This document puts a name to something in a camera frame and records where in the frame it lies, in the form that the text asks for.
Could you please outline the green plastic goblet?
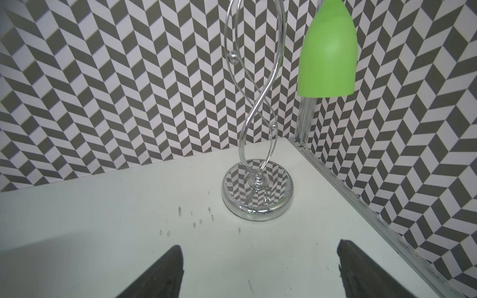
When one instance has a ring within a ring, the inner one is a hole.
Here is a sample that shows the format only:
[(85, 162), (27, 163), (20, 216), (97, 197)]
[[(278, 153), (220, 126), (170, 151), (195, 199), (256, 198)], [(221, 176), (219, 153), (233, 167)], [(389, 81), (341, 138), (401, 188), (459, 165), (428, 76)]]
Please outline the green plastic goblet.
[(337, 98), (355, 91), (358, 42), (343, 1), (326, 0), (306, 32), (299, 57), (297, 93)]

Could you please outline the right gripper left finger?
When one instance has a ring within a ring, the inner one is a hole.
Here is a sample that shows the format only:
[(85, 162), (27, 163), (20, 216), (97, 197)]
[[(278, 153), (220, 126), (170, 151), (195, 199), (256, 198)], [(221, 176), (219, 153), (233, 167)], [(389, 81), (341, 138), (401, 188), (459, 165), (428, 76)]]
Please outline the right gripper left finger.
[(183, 252), (172, 246), (130, 284), (118, 298), (178, 298), (184, 275)]

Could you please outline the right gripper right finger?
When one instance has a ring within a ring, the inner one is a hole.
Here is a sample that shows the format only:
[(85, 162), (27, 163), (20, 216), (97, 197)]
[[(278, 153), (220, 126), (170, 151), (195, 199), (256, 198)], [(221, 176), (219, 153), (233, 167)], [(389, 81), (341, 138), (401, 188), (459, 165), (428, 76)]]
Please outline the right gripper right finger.
[(340, 277), (348, 298), (413, 298), (415, 295), (350, 240), (337, 248)]

